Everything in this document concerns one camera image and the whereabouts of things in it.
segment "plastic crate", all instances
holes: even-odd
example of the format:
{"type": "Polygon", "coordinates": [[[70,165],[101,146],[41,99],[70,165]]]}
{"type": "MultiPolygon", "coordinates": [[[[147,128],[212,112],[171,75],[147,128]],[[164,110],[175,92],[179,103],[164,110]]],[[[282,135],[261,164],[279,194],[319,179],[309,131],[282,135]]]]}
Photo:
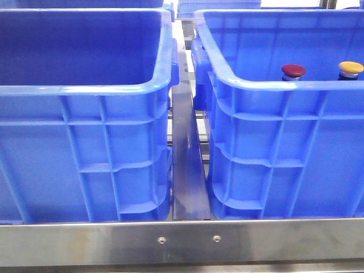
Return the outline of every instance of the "plastic crate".
{"type": "Polygon", "coordinates": [[[179,0],[178,18],[193,18],[196,10],[259,9],[261,0],[179,0]]]}
{"type": "Polygon", "coordinates": [[[364,63],[364,13],[222,10],[195,18],[212,64],[204,87],[215,216],[362,217],[364,75],[337,79],[340,62],[364,63]],[[302,81],[282,82],[289,63],[306,67],[302,81]]]}
{"type": "Polygon", "coordinates": [[[0,9],[67,9],[67,8],[162,8],[175,12],[171,0],[0,0],[0,9]]]}
{"type": "Polygon", "coordinates": [[[0,223],[165,219],[169,12],[0,10],[0,36],[0,223]]]}

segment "yellow cap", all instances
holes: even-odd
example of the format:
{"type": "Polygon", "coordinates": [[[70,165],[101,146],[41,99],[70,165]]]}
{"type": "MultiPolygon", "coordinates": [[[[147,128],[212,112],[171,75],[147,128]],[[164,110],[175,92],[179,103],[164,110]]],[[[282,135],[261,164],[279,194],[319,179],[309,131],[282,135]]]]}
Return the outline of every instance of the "yellow cap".
{"type": "Polygon", "coordinates": [[[364,71],[364,66],[355,61],[343,61],[339,64],[339,67],[346,74],[358,74],[364,71]]]}

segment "bottle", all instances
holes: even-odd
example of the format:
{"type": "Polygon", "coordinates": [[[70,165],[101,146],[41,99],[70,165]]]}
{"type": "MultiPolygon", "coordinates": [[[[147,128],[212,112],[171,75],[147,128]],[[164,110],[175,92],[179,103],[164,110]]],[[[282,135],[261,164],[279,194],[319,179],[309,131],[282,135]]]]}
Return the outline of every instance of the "bottle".
{"type": "Polygon", "coordinates": [[[306,69],[299,64],[286,64],[282,66],[282,81],[300,81],[301,76],[306,74],[306,69]]]}
{"type": "Polygon", "coordinates": [[[364,66],[355,61],[343,61],[339,64],[339,81],[356,81],[359,73],[364,71],[364,66]]]}

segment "metal frame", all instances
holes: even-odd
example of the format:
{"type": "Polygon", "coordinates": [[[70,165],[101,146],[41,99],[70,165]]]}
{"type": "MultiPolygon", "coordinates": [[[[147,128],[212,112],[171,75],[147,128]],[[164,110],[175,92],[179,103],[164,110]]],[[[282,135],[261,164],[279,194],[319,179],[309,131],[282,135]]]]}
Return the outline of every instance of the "metal frame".
{"type": "Polygon", "coordinates": [[[181,64],[172,91],[174,221],[0,226],[0,272],[364,271],[364,218],[203,220],[210,210],[181,21],[173,30],[181,64]]]}
{"type": "Polygon", "coordinates": [[[320,6],[323,9],[336,9],[337,0],[320,0],[320,6]]]}

